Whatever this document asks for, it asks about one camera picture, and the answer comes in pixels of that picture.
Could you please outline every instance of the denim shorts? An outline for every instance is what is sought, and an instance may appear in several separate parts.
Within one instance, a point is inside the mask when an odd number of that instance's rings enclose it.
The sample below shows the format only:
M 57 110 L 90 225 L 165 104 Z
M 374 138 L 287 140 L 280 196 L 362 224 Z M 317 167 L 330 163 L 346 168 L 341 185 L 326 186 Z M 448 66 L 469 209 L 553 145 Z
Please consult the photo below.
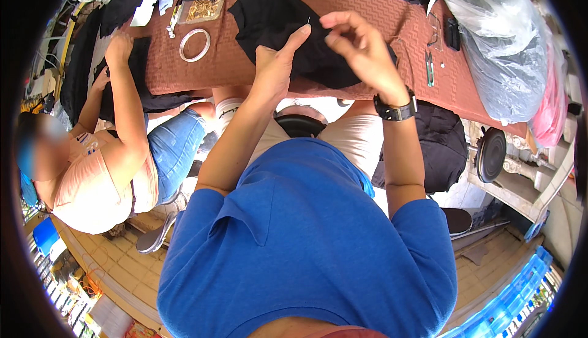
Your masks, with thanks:
M 199 114 L 185 109 L 147 135 L 159 178 L 158 204 L 169 200 L 186 178 L 206 135 L 204 124 Z

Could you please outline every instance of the patterned tablecloth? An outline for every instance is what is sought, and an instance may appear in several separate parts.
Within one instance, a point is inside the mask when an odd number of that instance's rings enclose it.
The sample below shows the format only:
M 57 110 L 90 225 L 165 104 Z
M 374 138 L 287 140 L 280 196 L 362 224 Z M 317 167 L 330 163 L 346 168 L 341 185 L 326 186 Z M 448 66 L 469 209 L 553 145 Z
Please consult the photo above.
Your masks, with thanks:
M 221 16 L 210 22 L 177 25 L 176 38 L 170 39 L 165 27 L 172 8 L 159 16 L 157 8 L 151 22 L 142 29 L 132 31 L 134 35 L 151 35 L 151 48 L 146 69 L 146 83 L 153 94 L 166 94 L 218 86 L 247 85 L 254 80 L 254 64 L 247 59 L 235 41 L 238 32 L 233 16 L 226 10 L 236 0 L 225 0 Z M 464 119 L 487 125 L 525 137 L 526 124 L 518 123 L 502 128 L 488 116 L 466 63 L 464 51 L 455 52 L 442 40 L 443 21 L 451 16 L 447 6 L 438 0 L 433 13 L 441 20 L 439 52 L 426 45 L 433 34 L 433 27 L 425 17 L 423 6 L 411 5 L 402 0 L 303 0 L 317 14 L 331 11 L 354 10 L 382 32 L 398 56 L 398 70 L 406 84 L 415 91 L 418 99 L 454 111 Z M 179 44 L 192 29 L 203 28 L 212 39 L 210 50 L 199 61 L 188 63 L 179 56 Z M 187 56 L 198 54 L 205 42 L 202 33 L 192 37 L 185 48 Z M 431 51 L 435 71 L 435 86 L 429 87 L 424 62 L 425 51 Z M 369 99 L 373 92 L 364 84 L 344 89 L 328 89 L 304 78 L 295 79 L 290 85 L 290 96 L 335 96 L 349 99 Z

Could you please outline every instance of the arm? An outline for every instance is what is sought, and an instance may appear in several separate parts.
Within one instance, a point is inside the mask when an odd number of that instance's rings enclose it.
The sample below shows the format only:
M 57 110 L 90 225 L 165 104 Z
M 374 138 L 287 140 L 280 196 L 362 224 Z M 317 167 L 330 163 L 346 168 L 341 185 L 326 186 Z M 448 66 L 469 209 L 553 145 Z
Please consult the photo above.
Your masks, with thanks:
M 116 32 L 106 52 L 119 139 L 100 151 L 119 192 L 129 184 L 149 155 L 143 108 L 128 65 L 132 48 L 132 38 Z
M 79 114 L 77 124 L 70 131 L 74 137 L 83 133 L 94 133 L 96 123 L 98 122 L 98 115 L 100 114 L 100 106 L 102 105 L 102 92 L 109 81 L 107 67 L 105 67 L 92 84 L 92 88 L 90 88 L 90 92 L 86 98 L 86 103 L 82 107 L 82 112 Z
M 324 28 L 333 28 L 326 38 L 328 46 L 347 60 L 359 79 L 378 90 L 383 103 L 392 107 L 408 104 L 404 82 L 376 28 L 355 12 L 329 13 L 320 22 Z M 384 122 L 383 129 L 386 195 L 392 217 L 404 204 L 425 198 L 423 154 L 414 118 Z
M 195 190 L 227 195 L 235 189 L 272 113 L 288 92 L 294 52 L 310 33 L 311 26 L 305 25 L 290 35 L 280 51 L 264 46 L 255 50 L 254 85 L 202 164 Z

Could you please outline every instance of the metal ring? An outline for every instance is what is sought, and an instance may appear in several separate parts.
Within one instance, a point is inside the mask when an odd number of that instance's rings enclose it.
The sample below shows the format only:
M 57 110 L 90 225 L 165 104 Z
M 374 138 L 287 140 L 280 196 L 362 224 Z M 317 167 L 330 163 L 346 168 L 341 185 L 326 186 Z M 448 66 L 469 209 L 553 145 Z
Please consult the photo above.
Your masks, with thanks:
M 206 35 L 206 45 L 204 46 L 204 49 L 202 50 L 202 52 L 200 54 L 196 55 L 196 57 L 191 58 L 191 59 L 187 59 L 186 56 L 183 54 L 184 45 L 186 44 L 187 40 L 191 36 L 195 35 L 196 33 L 204 33 Z M 206 55 L 209 48 L 210 48 L 210 34 L 208 34 L 208 32 L 206 32 L 202 28 L 194 29 L 193 31 L 188 32 L 188 34 L 185 35 L 184 38 L 182 39 L 182 41 L 180 42 L 180 57 L 184 61 L 195 62 L 195 61 L 202 59 L 202 56 Z

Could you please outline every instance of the wristwatch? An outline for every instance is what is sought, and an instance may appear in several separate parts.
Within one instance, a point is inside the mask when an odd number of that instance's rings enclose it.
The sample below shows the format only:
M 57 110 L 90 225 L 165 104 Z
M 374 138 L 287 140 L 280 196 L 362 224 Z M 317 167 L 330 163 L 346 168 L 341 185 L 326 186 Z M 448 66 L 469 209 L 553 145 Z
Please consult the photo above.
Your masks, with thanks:
M 402 107 L 391 107 L 386 105 L 380 100 L 380 96 L 376 95 L 373 97 L 373 105 L 376 107 L 376 112 L 385 121 L 403 121 L 410 119 L 416 114 L 418 108 L 416 106 L 415 92 L 410 88 L 406 87 L 410 102 L 408 105 Z

